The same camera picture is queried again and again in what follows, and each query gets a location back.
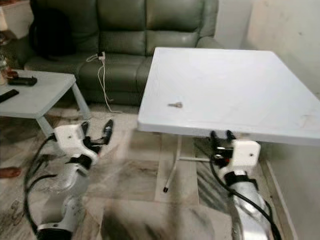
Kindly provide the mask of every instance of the black bag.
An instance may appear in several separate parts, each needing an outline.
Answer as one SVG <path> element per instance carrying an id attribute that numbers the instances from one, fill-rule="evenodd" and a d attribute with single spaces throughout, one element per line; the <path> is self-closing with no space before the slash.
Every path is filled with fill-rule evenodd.
<path id="1" fill-rule="evenodd" d="M 37 0 L 31 0 L 30 6 L 34 20 L 29 28 L 29 43 L 34 51 L 49 60 L 50 56 L 74 54 L 68 17 L 54 8 L 40 8 Z"/>

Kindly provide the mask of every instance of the small coffee table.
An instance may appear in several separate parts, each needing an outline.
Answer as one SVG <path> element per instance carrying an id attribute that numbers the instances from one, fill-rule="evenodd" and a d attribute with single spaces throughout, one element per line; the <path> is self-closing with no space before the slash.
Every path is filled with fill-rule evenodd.
<path id="1" fill-rule="evenodd" d="M 19 94 L 0 103 L 0 116 L 36 119 L 44 135 L 54 132 L 46 118 L 54 104 L 71 88 L 84 119 L 91 117 L 90 110 L 83 98 L 73 74 L 16 70 L 20 77 L 35 77 L 34 86 L 0 85 L 0 94 L 16 89 Z"/>
<path id="2" fill-rule="evenodd" d="M 178 160 L 208 161 L 180 156 L 181 135 L 320 146 L 320 101 L 270 51 L 157 47 L 138 130 L 178 135 L 167 191 Z"/>

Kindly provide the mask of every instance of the tiled floor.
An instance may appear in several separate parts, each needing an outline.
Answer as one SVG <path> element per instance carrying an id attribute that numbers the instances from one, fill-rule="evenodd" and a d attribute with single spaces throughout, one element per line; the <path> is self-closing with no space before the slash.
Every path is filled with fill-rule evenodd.
<path id="1" fill-rule="evenodd" d="M 47 114 L 53 126 L 81 123 L 74 104 L 59 103 Z M 100 239 L 231 239 L 231 218 L 227 195 L 218 186 L 205 162 L 181 161 L 168 193 L 163 187 L 173 164 L 176 137 L 139 132 L 137 107 L 115 106 L 122 114 L 106 111 L 103 104 L 91 104 L 88 134 L 99 138 L 102 127 L 113 118 L 109 146 L 90 170 L 90 185 L 83 197 L 85 212 L 74 234 L 77 240 Z M 36 121 L 0 118 L 1 167 L 20 166 L 21 176 L 0 179 L 0 239 L 35 239 L 23 214 L 23 178 L 30 159 L 44 135 Z M 193 139 L 183 138 L 182 154 L 194 156 Z M 55 157 L 49 145 L 43 150 L 52 159 L 39 175 L 58 173 L 68 160 Z M 270 199 L 263 174 L 256 173 L 262 195 Z M 30 196 L 34 219 L 54 180 L 40 182 Z"/>

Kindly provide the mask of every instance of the sofa armrest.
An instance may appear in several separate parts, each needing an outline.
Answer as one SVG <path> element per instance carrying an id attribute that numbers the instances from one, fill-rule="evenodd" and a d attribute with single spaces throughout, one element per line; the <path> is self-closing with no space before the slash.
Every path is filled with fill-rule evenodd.
<path id="1" fill-rule="evenodd" d="M 196 44 L 196 48 L 199 48 L 199 49 L 224 49 L 224 47 L 211 36 L 201 37 Z"/>
<path id="2" fill-rule="evenodd" d="M 23 69 L 28 59 L 36 55 L 36 52 L 29 45 L 28 36 L 2 45 L 0 52 L 6 57 L 8 65 L 14 69 Z"/>

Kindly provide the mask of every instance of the green sofa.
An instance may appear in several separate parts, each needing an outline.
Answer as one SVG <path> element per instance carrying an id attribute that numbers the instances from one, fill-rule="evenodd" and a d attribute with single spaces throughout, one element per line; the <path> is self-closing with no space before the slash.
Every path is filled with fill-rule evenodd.
<path id="1" fill-rule="evenodd" d="M 37 0 L 70 20 L 77 53 L 46 60 L 28 37 L 1 48 L 16 69 L 74 74 L 87 101 L 104 102 L 97 79 L 106 52 L 107 94 L 116 104 L 139 105 L 155 47 L 220 48 L 214 40 L 218 0 Z"/>

